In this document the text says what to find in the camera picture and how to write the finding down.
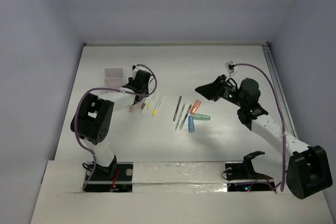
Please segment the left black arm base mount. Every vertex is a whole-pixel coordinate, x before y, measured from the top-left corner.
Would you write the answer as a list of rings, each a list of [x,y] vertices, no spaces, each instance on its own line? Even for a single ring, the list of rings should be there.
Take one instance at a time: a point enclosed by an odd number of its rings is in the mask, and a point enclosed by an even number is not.
[[[83,190],[90,193],[131,193],[132,176],[133,163],[117,163],[112,174],[97,165]]]

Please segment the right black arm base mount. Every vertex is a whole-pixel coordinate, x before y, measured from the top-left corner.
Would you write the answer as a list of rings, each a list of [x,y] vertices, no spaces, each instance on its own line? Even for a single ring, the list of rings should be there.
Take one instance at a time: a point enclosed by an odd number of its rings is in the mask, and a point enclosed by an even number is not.
[[[252,160],[265,152],[255,151],[243,157],[242,161],[225,163],[221,177],[227,181],[228,192],[275,191],[274,179],[254,170]]]

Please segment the white pen red cap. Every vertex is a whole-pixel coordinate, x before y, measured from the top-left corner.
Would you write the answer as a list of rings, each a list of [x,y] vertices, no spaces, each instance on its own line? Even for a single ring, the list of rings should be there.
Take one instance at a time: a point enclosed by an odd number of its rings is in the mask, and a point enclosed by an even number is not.
[[[148,97],[146,97],[146,98],[144,99],[144,101],[143,101],[143,103],[142,103],[142,105],[141,105],[141,114],[144,113],[144,110],[145,110],[146,106],[150,103],[151,99],[152,99],[152,96],[151,96],[151,95],[148,96]]]

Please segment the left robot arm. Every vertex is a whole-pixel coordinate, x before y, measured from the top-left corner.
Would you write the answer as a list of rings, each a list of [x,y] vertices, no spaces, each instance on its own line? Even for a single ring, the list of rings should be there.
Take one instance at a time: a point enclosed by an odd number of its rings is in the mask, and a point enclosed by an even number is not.
[[[112,152],[107,137],[112,114],[128,106],[140,103],[157,89],[157,78],[147,66],[138,64],[132,69],[128,82],[118,89],[92,88],[80,99],[70,129],[81,148],[93,158],[84,163],[90,173],[86,181],[98,178],[113,179],[117,173],[117,157]]]

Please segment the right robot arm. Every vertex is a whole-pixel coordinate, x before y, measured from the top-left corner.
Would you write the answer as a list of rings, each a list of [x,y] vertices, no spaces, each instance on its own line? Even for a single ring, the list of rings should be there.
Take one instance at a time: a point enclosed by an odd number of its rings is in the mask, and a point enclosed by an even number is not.
[[[236,87],[221,75],[195,91],[209,101],[224,99],[239,107],[237,115],[241,124],[282,155],[280,184],[287,185],[295,197],[305,199],[332,186],[326,151],[319,145],[310,146],[300,141],[272,119],[259,104],[261,92],[257,81],[245,78]]]

